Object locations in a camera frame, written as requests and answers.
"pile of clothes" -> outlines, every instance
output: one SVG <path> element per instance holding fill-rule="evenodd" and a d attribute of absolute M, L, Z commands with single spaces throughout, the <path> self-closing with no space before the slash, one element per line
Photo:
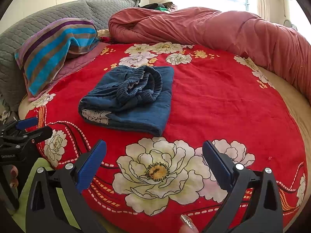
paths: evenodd
<path fill-rule="evenodd" d="M 142 8 L 150 9 L 150 10 L 164 11 L 166 13 L 171 13 L 171 12 L 177 10 L 177 6 L 174 3 L 172 3 L 172 2 L 151 3 L 151 4 L 147 4 L 145 6 L 142 6 Z"/>

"pink comforter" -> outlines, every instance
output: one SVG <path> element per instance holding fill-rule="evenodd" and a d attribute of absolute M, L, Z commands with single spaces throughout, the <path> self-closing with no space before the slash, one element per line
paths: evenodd
<path fill-rule="evenodd" d="M 311 101 L 311 47 L 294 29 L 245 11 L 202 7 L 170 14 L 128 8 L 109 20 L 111 37 L 121 43 L 173 42 L 221 49 L 274 72 Z"/>

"curtain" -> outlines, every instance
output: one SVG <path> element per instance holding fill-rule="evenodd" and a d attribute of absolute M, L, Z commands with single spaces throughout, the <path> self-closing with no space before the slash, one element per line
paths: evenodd
<path fill-rule="evenodd" d="M 270 21 L 269 0 L 257 0 L 258 15 Z"/>

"glittery fingernail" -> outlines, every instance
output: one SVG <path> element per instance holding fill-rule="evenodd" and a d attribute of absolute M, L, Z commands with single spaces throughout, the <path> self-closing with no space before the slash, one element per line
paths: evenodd
<path fill-rule="evenodd" d="M 180 219 L 182 222 L 187 225 L 193 232 L 198 233 L 198 229 L 195 227 L 191 219 L 187 215 L 181 215 Z"/>

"striped towel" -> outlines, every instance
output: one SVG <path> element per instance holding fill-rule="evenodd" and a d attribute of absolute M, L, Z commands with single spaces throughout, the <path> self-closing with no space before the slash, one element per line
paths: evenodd
<path fill-rule="evenodd" d="M 29 92 L 37 96 L 53 81 L 66 58 L 91 51 L 98 41 L 93 22 L 79 18 L 57 20 L 31 36 L 14 53 Z"/>

